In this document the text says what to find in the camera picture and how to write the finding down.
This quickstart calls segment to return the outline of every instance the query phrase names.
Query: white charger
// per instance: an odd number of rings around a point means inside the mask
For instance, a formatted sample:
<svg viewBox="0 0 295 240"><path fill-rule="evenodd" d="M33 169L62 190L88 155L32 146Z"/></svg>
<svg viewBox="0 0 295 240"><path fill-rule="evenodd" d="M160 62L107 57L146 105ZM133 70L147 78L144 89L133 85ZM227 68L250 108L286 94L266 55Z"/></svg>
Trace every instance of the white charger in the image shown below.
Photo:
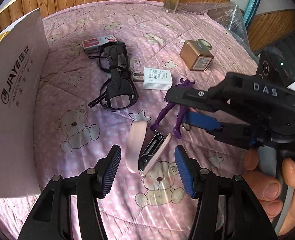
<svg viewBox="0 0 295 240"><path fill-rule="evenodd" d="M169 90L172 87L172 76L170 70L145 67L143 74L134 73L133 76L143 77L134 79L134 82L143 83L143 89Z"/></svg>

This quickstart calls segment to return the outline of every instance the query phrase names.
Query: pink fabric with bear print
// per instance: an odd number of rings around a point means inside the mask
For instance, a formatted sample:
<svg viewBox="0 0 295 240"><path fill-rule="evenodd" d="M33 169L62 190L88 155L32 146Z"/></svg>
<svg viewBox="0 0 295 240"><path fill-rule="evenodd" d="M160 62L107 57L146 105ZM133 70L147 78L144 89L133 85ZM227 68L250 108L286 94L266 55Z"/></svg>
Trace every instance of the pink fabric with bear print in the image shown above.
<svg viewBox="0 0 295 240"><path fill-rule="evenodd" d="M144 176L128 171L125 144L131 123L146 121L148 130L162 108L165 91L143 90L136 84L139 100L121 112L109 112L100 105L88 108L107 79L96 60L88 59L83 40L114 35L127 46L132 72L152 67L171 71L173 84L180 78L195 80L193 86L207 90L219 83L226 72L254 74L255 62L229 32L206 14L168 14L162 4L149 1L109 1L79 5L44 19L50 52L41 74L34 116L34 155L40 186L51 177L77 176L94 167L113 144L122 150L122 159L111 192L99 200L109 240L183 240L193 223L197 200L184 192L174 148L182 144L190 157L220 176L242 172L242 150L220 143L205 131L182 130L182 140L172 136L160 160ZM205 72L188 70L179 56L185 40L202 38L212 45L214 60ZM162 120L158 130L172 132L178 106ZM220 121L231 117L216 113ZM10 239L18 237L28 214L27 203L9 208L0 200L0 227ZM218 226L223 211L218 214ZM74 239L81 239L76 198L72 197Z"/></svg>

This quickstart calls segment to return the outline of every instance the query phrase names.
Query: camera lens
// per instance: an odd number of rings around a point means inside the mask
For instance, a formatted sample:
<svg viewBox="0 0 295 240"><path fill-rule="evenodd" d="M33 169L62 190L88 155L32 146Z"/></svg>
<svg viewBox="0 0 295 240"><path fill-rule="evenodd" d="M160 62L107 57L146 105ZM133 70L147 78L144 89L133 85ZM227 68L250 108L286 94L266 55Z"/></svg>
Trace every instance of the camera lens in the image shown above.
<svg viewBox="0 0 295 240"><path fill-rule="evenodd" d="M267 76L268 73L269 73L269 65L266 61L264 61L263 62L263 74Z"/></svg>

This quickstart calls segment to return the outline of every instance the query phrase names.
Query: purple figurine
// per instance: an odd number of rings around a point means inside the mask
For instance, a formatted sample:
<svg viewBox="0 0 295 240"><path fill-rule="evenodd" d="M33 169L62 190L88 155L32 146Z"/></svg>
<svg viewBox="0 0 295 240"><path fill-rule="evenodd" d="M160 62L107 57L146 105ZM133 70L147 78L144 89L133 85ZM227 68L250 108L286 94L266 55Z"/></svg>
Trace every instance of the purple figurine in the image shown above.
<svg viewBox="0 0 295 240"><path fill-rule="evenodd" d="M192 85L195 84L195 81L190 81L189 79L183 80L183 78L180 79L181 84L175 85L175 87L192 87ZM161 120L166 116L166 114L176 105L175 103L169 102L165 96L164 98L165 102L168 102L165 108L161 110L161 112L158 115L158 118L155 120L155 122L151 126L151 130L155 131L161 122ZM180 105L180 111L178 113L177 119L176 119L176 125L173 128L173 133L177 139L181 139L182 135L180 133L180 125L182 124L183 117L185 112L187 111L187 106L181 106Z"/></svg>

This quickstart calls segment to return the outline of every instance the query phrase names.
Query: figurine foot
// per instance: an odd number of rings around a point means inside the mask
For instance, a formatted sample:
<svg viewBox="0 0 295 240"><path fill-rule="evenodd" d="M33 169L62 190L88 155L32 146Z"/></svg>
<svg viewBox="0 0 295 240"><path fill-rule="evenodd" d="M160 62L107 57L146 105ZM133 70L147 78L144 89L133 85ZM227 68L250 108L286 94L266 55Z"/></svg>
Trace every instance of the figurine foot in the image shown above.
<svg viewBox="0 0 295 240"><path fill-rule="evenodd" d="M173 133L174 133L174 135L175 135L175 137L177 138L177 139L181 139L182 138L182 135L181 135L181 133L180 133L180 128L173 128Z"/></svg>
<svg viewBox="0 0 295 240"><path fill-rule="evenodd" d="M159 125L154 123L154 124L151 125L150 129L151 129L151 131L154 132L158 127L159 127Z"/></svg>

